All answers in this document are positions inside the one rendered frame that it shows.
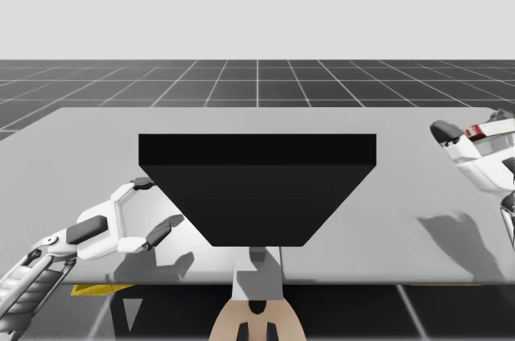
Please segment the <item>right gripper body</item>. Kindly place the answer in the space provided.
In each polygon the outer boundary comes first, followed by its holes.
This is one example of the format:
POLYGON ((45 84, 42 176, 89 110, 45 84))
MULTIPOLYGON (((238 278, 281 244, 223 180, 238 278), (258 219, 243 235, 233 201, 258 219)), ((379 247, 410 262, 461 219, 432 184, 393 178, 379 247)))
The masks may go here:
POLYGON ((443 144, 456 170, 480 191, 515 190, 515 137, 499 135, 471 141, 465 136, 443 144))

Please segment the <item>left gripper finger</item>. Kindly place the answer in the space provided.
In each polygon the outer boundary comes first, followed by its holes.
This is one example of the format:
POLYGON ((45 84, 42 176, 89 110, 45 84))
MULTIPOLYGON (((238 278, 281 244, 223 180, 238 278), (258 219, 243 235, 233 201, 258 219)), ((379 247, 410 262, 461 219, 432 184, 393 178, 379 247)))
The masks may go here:
POLYGON ((148 191, 155 186, 155 182, 148 177, 139 177, 121 185, 111 196, 114 203, 123 203, 130 199, 137 191, 148 191))
POLYGON ((128 236, 118 241, 118 252, 141 253, 150 251, 158 246, 172 231, 184 221, 184 215, 169 216, 156 225, 146 237, 128 236))

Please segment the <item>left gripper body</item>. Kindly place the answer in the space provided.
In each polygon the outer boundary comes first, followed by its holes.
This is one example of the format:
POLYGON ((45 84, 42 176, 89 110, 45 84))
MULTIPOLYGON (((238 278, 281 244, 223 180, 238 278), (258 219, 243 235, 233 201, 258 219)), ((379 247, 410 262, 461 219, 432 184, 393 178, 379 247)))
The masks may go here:
POLYGON ((108 200, 82 212, 66 230, 66 243, 76 246, 82 260, 96 260, 117 251, 124 232, 119 202, 108 200))

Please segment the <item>black screen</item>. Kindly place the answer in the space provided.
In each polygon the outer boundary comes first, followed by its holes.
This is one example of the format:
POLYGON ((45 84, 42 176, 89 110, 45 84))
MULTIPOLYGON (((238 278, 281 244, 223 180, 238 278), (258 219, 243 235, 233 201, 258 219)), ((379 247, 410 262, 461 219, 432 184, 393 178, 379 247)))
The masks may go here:
POLYGON ((301 247, 377 164, 375 134, 140 134, 138 164, 215 247, 301 247))

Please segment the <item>red and white carton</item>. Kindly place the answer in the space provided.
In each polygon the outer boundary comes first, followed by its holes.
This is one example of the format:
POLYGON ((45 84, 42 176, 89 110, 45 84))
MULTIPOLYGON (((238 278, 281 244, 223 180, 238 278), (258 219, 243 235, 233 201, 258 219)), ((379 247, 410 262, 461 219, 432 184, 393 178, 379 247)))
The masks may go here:
POLYGON ((472 142, 484 138, 515 134, 515 118, 472 125, 464 129, 463 134, 472 142))

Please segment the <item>tan robot part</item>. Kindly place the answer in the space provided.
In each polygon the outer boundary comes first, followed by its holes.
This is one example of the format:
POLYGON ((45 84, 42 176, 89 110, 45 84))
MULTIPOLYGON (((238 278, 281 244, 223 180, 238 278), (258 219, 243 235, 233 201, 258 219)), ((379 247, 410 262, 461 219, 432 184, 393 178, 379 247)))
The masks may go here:
POLYGON ((218 314, 208 341, 272 341, 267 336, 269 324, 275 325, 277 341, 307 341, 303 326, 286 299, 229 299, 218 314))

